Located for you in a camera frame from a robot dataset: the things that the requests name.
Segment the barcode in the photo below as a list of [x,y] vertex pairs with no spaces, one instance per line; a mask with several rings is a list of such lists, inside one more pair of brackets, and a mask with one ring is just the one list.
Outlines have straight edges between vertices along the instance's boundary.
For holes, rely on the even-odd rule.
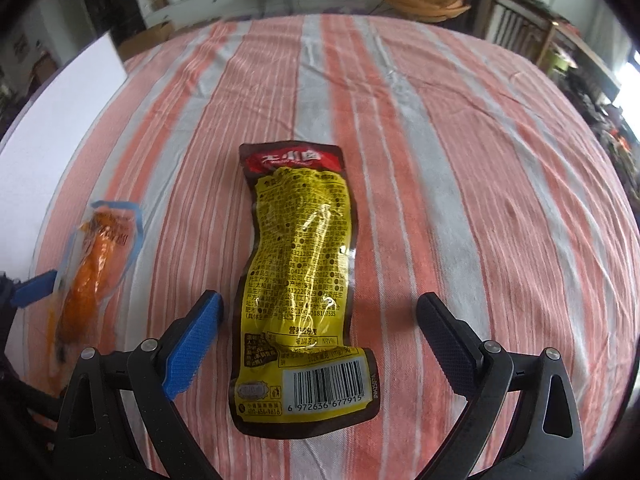
[[337,364],[284,371],[289,411],[325,411],[370,400],[370,381],[362,357]]

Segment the striped tablecloth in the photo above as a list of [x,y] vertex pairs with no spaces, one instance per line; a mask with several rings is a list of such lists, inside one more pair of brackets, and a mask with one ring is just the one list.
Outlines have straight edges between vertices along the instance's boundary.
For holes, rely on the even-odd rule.
[[[142,205],[145,244],[108,307],[101,352],[161,335],[206,288],[231,307],[252,246],[242,142],[338,144],[357,201],[351,333],[376,353],[380,413],[302,441],[242,435],[227,403],[227,316],[176,401],[224,478],[413,478],[464,404],[415,322],[430,290],[481,338],[562,352],[593,457],[638,334],[639,235],[604,152],[533,65],[441,28],[322,15],[219,23],[127,69],[60,183],[35,262],[59,264],[89,202]],[[46,322],[28,313],[25,375],[36,384]]]

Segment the white board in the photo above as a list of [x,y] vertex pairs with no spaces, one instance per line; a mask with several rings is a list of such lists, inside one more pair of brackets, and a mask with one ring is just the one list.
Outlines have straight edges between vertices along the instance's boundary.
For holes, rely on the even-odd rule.
[[127,73],[111,37],[94,41],[40,88],[0,141],[0,271],[30,278],[61,177]]

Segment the packaged food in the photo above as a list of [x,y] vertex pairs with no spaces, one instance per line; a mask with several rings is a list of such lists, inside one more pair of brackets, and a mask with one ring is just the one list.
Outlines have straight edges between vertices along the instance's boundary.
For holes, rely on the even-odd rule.
[[135,261],[143,241],[142,215],[131,202],[92,203],[91,218],[71,240],[63,282],[63,306],[56,328],[59,345],[86,339]]
[[236,427],[307,438],[373,418],[376,360],[349,341],[357,218],[340,148],[243,144],[240,161],[255,243],[233,314]]

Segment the metal bolt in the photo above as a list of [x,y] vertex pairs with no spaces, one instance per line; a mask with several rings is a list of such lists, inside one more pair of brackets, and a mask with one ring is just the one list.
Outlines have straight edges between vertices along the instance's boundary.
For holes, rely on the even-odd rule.
[[95,348],[91,348],[89,346],[88,348],[85,348],[84,350],[82,350],[80,357],[82,359],[91,359],[94,355],[95,355]]
[[158,348],[158,341],[156,339],[145,339],[140,344],[140,349],[143,352],[153,352],[156,348]]
[[560,352],[558,350],[556,350],[555,348],[547,348],[547,349],[545,349],[545,354],[552,361],[558,361],[558,359],[560,358]]
[[489,341],[484,342],[484,349],[489,352],[489,354],[499,354],[502,347],[500,343],[489,339]]

